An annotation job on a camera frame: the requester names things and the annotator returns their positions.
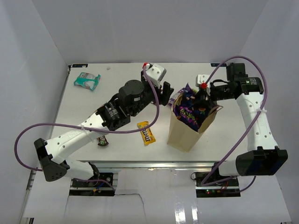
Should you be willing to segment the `dark blue chips bag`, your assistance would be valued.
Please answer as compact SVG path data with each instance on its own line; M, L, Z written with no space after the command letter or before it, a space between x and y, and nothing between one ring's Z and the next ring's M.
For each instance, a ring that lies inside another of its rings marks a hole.
M179 121L197 132L208 117L212 106L209 101L196 98L196 93L189 84L186 84L181 100L175 103L173 112Z

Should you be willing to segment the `brown paper bag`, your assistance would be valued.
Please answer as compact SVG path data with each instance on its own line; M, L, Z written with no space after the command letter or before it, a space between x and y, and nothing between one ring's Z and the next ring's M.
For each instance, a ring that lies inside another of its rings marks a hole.
M176 118L173 109L175 103L180 102L180 100L181 100L181 95L171 106L172 112L171 112L167 144L182 152L189 152L194 147L194 145L198 142L201 136L204 134L206 129L208 129L208 127L213 123L217 115L217 112L221 110L223 107L221 105L216 105L215 107L213 107L209 112L208 117L202 123L202 126L196 132Z

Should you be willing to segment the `yellow M&M's packet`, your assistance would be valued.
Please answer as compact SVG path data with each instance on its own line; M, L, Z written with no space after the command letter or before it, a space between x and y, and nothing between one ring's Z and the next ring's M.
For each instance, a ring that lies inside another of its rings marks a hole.
M139 129L142 129L144 127L147 127L148 125L149 125L148 121L143 121L143 122L138 123L137 127ZM140 133L141 133L143 142L144 142L144 144L146 146L149 145L149 144L151 144L151 143L156 142L156 139L155 139L155 137L154 137L154 135L153 135L153 133L152 133L152 131L151 131L150 128L146 128L146 129L140 131Z

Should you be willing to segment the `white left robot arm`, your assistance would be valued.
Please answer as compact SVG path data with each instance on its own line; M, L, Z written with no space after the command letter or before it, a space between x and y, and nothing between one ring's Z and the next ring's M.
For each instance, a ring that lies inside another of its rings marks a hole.
M151 102L167 105L174 89L168 82L160 84L165 74L166 69L158 64L144 64L141 80L127 81L80 125L49 140L37 139L34 145L45 180L53 182L67 176L80 179L88 186L96 185L99 180L96 166L73 160L70 155L100 136L116 133Z

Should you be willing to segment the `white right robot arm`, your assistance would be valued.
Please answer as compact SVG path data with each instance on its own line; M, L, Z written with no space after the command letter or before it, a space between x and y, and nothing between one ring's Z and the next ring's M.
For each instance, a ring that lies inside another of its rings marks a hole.
M287 151L280 149L275 141L266 110L267 99L264 76L249 77L244 63L231 63L226 67L227 79L222 85L210 83L210 100L217 102L235 99L246 128L247 152L233 161L217 164L211 174L216 186L227 182L228 176L274 175L288 159Z

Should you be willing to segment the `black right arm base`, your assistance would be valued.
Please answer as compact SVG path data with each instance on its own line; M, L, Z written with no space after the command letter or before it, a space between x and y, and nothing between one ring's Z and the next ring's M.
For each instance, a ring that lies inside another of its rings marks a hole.
M214 183L209 186L202 186L201 182L208 175L208 172L193 172L190 175L196 185L197 198L220 198L220 197L240 197L239 182L231 179L224 182Z

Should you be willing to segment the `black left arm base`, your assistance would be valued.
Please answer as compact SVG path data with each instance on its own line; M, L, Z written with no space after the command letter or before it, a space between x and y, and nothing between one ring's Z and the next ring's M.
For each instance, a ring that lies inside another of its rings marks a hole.
M114 174L113 173L99 173L99 177L98 179L100 180L104 180L107 183L109 183L110 185L113 185L113 179L114 179ZM81 182L78 180L73 180L71 186L73 188L96 188L96 189L100 189L100 188L111 188L107 183L105 182Z

